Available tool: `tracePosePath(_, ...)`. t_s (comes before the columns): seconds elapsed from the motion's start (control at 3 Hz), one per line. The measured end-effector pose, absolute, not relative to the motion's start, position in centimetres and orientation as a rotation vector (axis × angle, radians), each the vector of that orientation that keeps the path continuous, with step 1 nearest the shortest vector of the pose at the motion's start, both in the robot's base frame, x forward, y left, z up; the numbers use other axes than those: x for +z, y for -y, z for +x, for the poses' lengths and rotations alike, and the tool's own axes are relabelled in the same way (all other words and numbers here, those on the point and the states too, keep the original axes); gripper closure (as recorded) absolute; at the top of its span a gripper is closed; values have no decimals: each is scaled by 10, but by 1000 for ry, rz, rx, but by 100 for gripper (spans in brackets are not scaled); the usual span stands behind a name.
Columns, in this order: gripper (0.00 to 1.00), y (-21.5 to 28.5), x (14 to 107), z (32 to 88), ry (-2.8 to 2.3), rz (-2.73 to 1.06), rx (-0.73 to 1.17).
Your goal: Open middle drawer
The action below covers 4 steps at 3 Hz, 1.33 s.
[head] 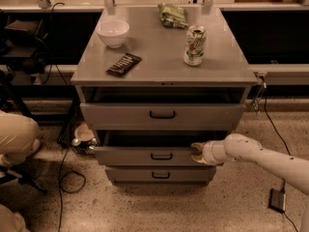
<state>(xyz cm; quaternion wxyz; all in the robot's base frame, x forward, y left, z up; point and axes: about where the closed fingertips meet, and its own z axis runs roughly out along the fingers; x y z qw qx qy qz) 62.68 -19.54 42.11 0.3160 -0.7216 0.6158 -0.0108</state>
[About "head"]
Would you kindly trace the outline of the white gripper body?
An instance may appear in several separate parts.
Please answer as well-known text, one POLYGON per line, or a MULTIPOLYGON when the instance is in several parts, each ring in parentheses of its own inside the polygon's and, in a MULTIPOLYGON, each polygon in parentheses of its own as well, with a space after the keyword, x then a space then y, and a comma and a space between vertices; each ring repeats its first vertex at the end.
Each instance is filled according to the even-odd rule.
POLYGON ((206 142, 202 149, 202 158, 206 165, 218 165, 234 160, 226 153, 223 140, 206 142))

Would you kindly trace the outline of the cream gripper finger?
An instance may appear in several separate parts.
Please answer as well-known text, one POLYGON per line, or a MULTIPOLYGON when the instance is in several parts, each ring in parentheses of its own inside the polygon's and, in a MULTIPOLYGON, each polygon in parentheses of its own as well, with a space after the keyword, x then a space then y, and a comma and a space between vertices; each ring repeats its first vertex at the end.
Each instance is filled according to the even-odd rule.
POLYGON ((205 162, 205 160, 204 160, 204 158, 203 158, 202 155, 199 155, 199 156, 197 156, 197 155, 192 155, 191 158, 192 158, 194 161, 198 162, 198 163, 206 164, 206 162, 205 162))
POLYGON ((204 146, 205 146, 204 142, 194 142, 191 144, 191 147, 197 149, 199 152, 203 151, 204 146))

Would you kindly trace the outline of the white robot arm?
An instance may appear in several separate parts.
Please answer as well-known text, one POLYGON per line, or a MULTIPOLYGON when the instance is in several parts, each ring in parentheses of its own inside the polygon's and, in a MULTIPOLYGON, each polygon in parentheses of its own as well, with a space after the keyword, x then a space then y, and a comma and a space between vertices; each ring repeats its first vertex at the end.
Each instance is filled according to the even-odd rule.
POLYGON ((231 133, 223 140, 194 142, 199 151, 191 158, 207 166, 227 161, 250 161, 260 165, 302 193, 309 195, 309 161, 264 148, 258 141, 239 133, 231 133))

